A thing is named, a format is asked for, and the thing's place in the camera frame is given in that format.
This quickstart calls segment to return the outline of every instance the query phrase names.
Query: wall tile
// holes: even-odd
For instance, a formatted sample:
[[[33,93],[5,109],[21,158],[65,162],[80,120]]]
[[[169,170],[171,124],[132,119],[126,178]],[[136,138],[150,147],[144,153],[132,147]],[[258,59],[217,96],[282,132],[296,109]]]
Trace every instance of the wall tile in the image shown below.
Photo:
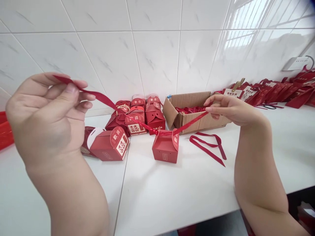
[[[62,0],[76,31],[131,30],[126,0]]]
[[[181,30],[221,30],[230,0],[183,0]]]
[[[314,9],[310,0],[275,0],[262,28],[314,27]]]
[[[143,94],[131,32],[79,33],[79,37],[113,102]]]
[[[220,35],[220,30],[180,33],[177,94],[204,91]]]
[[[9,99],[10,95],[0,88],[0,111],[4,111],[6,109],[6,103]]]
[[[145,96],[176,93],[179,31],[134,32]]]
[[[74,31],[61,1],[2,0],[0,19],[11,32]]]
[[[217,91],[240,80],[241,70],[258,30],[223,31],[206,91]]]
[[[105,93],[76,33],[16,34],[23,47],[46,71],[57,71],[73,79],[86,80],[87,90]],[[107,108],[99,101],[92,109]]]
[[[0,87],[13,94],[29,76],[42,70],[12,34],[0,34]]]
[[[127,0],[132,30],[179,30],[181,0]]]
[[[272,0],[232,0],[224,29],[259,29],[272,5]]]
[[[310,29],[260,30],[238,77],[245,77],[248,82],[264,78],[280,81],[297,74],[297,70],[281,69],[302,52],[314,35]]]
[[[0,33],[8,33],[8,32],[9,32],[9,30],[7,29],[7,27],[0,20]]]

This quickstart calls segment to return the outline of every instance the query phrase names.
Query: open cardboard box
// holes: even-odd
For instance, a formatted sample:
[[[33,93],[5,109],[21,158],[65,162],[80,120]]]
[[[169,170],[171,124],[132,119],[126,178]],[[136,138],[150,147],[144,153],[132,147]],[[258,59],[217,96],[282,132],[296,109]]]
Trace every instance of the open cardboard box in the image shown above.
[[[169,128],[174,125],[176,128],[180,128],[187,124],[203,112],[197,112],[192,114],[178,113],[175,107],[203,107],[204,102],[210,97],[211,92],[197,92],[197,93],[185,93],[172,95],[170,99],[165,98],[163,106],[163,114],[166,119]],[[231,123],[229,119],[224,116],[220,116],[219,120],[212,118],[210,114],[204,116],[196,123],[192,124],[187,129],[183,130],[180,134],[194,133],[197,131],[215,129],[225,127],[226,124]]]

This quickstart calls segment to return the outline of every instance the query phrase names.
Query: wall socket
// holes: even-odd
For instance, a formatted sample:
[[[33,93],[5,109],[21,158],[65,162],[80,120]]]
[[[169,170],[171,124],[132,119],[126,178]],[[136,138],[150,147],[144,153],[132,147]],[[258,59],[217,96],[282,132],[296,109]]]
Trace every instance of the wall socket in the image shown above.
[[[283,67],[282,71],[302,70],[308,64],[308,57],[292,57]]]

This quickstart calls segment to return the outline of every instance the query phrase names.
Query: red ribbon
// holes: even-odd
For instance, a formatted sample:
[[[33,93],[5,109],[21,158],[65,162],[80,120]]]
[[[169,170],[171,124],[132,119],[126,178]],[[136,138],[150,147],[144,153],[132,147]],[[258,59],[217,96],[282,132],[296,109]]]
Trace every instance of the red ribbon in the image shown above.
[[[284,107],[280,107],[280,106],[275,106],[278,105],[278,103],[263,103],[263,104],[259,104],[256,105],[254,107],[260,108],[260,109],[264,109],[264,110],[269,110],[268,108],[261,108],[263,106],[271,106],[271,107],[275,107],[275,108],[284,108]]]
[[[69,78],[66,77],[62,77],[62,76],[58,76],[58,75],[54,75],[55,78],[57,78],[59,81],[65,83],[65,84],[69,84],[69,83],[73,83],[73,81]],[[95,98],[97,100],[99,100],[100,102],[104,103],[105,105],[113,108],[115,111],[121,112],[121,109],[118,109],[116,107],[116,105],[104,94],[100,93],[100,92],[95,92],[95,91],[87,91],[85,89],[82,88],[78,88],[80,91],[82,92],[86,92],[89,94],[92,94],[95,96]],[[182,132],[184,129],[187,129],[188,127],[190,127],[193,123],[195,123],[196,121],[200,120],[202,117],[204,117],[205,115],[207,115],[207,112],[202,113],[200,116],[196,117],[195,119],[193,119],[192,121],[188,122],[187,124],[183,125],[182,127],[180,127],[179,129],[177,129],[173,135],[179,134],[180,132]],[[129,119],[131,119],[133,122],[136,122],[137,124],[143,126],[144,128],[152,131],[155,135],[158,135],[158,131],[156,129],[153,129],[151,127],[149,127],[148,125],[146,125],[145,123],[142,123],[138,120],[135,120],[134,118],[128,116]],[[169,132],[168,130],[160,130],[160,136],[166,136],[166,135],[172,135],[172,132]]]
[[[215,154],[213,154],[212,152],[210,152],[208,149],[206,149],[205,147],[203,147],[203,146],[201,146],[199,143],[197,143],[197,141],[195,141],[195,139],[196,139],[196,140],[198,140],[199,142],[201,142],[201,143],[203,143],[203,144],[206,144],[206,145],[208,145],[209,147],[212,147],[212,148],[219,147],[223,160],[226,160],[226,155],[225,155],[225,153],[224,153],[224,150],[223,150],[223,147],[222,147],[222,141],[221,141],[220,137],[217,136],[217,135],[215,135],[215,134],[205,134],[205,133],[201,133],[201,132],[197,132],[197,133],[195,133],[195,134],[201,135],[201,136],[213,136],[213,137],[216,138],[216,140],[217,140],[217,142],[218,142],[217,145],[216,145],[216,144],[207,143],[206,141],[203,141],[202,139],[200,139],[200,138],[198,138],[198,137],[196,137],[196,136],[194,136],[194,135],[190,136],[189,141],[190,141],[192,144],[194,144],[194,145],[196,145],[197,147],[199,147],[201,150],[203,150],[205,153],[207,153],[209,156],[211,156],[213,159],[215,159],[217,162],[219,162],[222,166],[225,167],[223,161],[222,161],[218,156],[216,156]]]

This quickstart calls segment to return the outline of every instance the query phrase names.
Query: white tag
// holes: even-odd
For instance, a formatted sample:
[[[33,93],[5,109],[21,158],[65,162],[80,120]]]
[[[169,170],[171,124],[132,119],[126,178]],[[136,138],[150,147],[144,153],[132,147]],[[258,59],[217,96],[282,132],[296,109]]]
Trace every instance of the white tag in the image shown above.
[[[99,135],[103,131],[104,130],[100,127],[96,127],[95,129],[93,129],[93,131],[90,133],[86,141],[86,145],[88,146],[89,149],[91,148],[96,136]]]
[[[237,97],[239,98],[240,95],[242,94],[243,90],[235,90],[234,92],[232,92],[232,89],[230,88],[226,88],[224,91],[224,95],[228,95],[228,96],[233,96],[233,97]]]
[[[257,91],[253,91],[251,90],[252,87],[250,86],[247,86],[245,89],[244,89],[244,94],[243,96],[241,97],[241,100],[242,101],[246,101],[247,98],[249,98],[250,96],[253,96]]]

